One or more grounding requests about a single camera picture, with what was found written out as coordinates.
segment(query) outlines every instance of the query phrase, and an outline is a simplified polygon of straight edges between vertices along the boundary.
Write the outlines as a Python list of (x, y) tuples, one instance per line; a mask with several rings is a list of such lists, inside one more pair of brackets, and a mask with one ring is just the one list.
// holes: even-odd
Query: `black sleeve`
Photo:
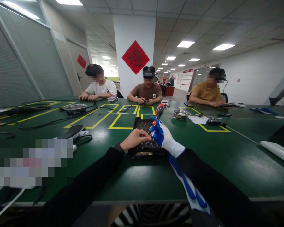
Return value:
[(20, 226), (72, 226), (117, 171), (124, 153), (109, 148), (106, 154), (62, 188), (37, 214)]
[(192, 150), (186, 148), (176, 160), (226, 227), (270, 226), (260, 207)]

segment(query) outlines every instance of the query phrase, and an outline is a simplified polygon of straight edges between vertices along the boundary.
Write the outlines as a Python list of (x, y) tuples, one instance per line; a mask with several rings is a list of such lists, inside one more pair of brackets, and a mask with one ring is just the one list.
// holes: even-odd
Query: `yellow t-shirt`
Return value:
[(196, 84), (192, 88), (192, 92), (196, 93), (198, 98), (208, 101), (213, 101), (222, 98), (220, 94), (220, 89), (218, 87), (216, 88), (206, 87), (206, 81)]

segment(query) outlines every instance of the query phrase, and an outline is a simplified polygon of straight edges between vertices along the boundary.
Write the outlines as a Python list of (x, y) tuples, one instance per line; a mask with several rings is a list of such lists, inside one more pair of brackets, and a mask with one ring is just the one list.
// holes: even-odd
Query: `black tray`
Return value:
[[(136, 117), (133, 129), (143, 129), (149, 133), (149, 128), (152, 126), (151, 119), (141, 119)], [(137, 155), (139, 152), (146, 152), (145, 154)], [(168, 152), (161, 148), (156, 141), (142, 142), (138, 146), (128, 150), (127, 155), (131, 160), (152, 160), (152, 159), (165, 159), (168, 157)]]

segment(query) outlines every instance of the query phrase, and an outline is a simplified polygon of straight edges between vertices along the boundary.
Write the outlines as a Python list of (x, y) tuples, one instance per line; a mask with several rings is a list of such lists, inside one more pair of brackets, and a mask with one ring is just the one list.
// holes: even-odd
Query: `red diamond sign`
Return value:
[(149, 58), (135, 40), (129, 49), (125, 52), (122, 59), (137, 74), (149, 62)]

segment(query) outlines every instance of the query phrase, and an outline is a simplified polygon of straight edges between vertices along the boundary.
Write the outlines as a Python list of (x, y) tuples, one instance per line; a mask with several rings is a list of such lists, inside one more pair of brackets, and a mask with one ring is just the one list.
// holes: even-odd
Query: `white pillar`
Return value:
[[(120, 87), (121, 94), (124, 96), (124, 98), (127, 98), (127, 95), (136, 85), (143, 82), (143, 67), (153, 65), (155, 28), (155, 17), (114, 15)], [(142, 63), (139, 64), (143, 67), (137, 74), (135, 74), (122, 59), (134, 41), (137, 41), (141, 49), (149, 58), (148, 62), (146, 62), (146, 58), (142, 59)]]

